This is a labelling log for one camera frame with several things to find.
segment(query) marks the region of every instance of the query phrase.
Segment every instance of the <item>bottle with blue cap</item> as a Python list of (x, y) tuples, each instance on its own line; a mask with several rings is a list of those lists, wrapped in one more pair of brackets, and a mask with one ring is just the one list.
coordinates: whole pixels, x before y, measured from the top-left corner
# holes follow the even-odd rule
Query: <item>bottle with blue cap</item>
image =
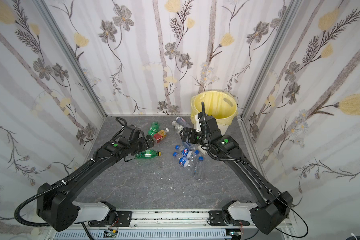
[(182, 155), (179, 152), (174, 152), (173, 153), (173, 157), (175, 158), (175, 160), (182, 166), (182, 167), (186, 167), (188, 166), (189, 160)]
[(189, 148), (184, 147), (184, 146), (180, 146), (180, 145), (176, 145), (175, 149), (178, 151), (181, 151), (181, 153), (189, 160), (194, 161), (197, 159), (197, 155), (199, 154), (199, 151), (191, 151)]
[(203, 180), (204, 177), (204, 158), (199, 157), (195, 167), (195, 178), (197, 180)]

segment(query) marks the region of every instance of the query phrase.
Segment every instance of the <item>bottle label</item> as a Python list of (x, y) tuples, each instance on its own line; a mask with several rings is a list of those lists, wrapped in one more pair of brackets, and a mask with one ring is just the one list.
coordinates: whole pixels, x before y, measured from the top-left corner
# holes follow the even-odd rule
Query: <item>bottle label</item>
[(179, 164), (184, 167), (184, 165), (187, 163), (188, 159), (186, 157), (182, 157), (179, 159)]
[(189, 153), (189, 149), (188, 148), (184, 148), (184, 150), (182, 151), (182, 154), (184, 156), (187, 156), (187, 154)]

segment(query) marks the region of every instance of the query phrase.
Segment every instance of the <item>gray floor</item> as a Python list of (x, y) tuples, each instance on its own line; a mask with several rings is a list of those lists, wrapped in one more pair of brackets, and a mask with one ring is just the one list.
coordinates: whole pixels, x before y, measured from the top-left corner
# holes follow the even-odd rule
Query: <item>gray floor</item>
[[(180, 167), (172, 157), (174, 146), (181, 144), (171, 125), (175, 117), (137, 116), (125, 119), (146, 134), (153, 121), (158, 121), (161, 129), (168, 127), (168, 136), (152, 148), (161, 151), (162, 156), (151, 160), (121, 160), (91, 182), (76, 201), (106, 200), (118, 209), (214, 209), (231, 200), (254, 201), (248, 189), (223, 162), (205, 157), (205, 179), (202, 181), (193, 178), (194, 169), (191, 167)], [(114, 117), (106, 117), (91, 155), (119, 129), (120, 124)], [(236, 118), (226, 134), (231, 135), (248, 156)]]

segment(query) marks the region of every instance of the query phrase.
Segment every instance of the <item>green plastic bottle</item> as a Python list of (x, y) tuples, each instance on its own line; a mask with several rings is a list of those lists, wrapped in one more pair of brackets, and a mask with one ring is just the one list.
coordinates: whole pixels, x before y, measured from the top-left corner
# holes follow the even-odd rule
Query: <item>green plastic bottle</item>
[(156, 152), (155, 150), (152, 149), (147, 149), (143, 152), (139, 152), (138, 154), (136, 154), (136, 159), (151, 159), (154, 158), (156, 156), (161, 156), (161, 152)]
[(155, 135), (158, 132), (159, 127), (160, 124), (158, 122), (153, 122), (149, 128), (148, 134), (151, 136)]

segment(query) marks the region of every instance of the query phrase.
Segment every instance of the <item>trash can handle hole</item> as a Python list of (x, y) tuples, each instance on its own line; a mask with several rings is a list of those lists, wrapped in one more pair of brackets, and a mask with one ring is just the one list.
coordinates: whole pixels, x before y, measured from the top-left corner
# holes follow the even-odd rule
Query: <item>trash can handle hole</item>
[(231, 107), (233, 107), (233, 103), (228, 98), (223, 98), (223, 100), (228, 103)]

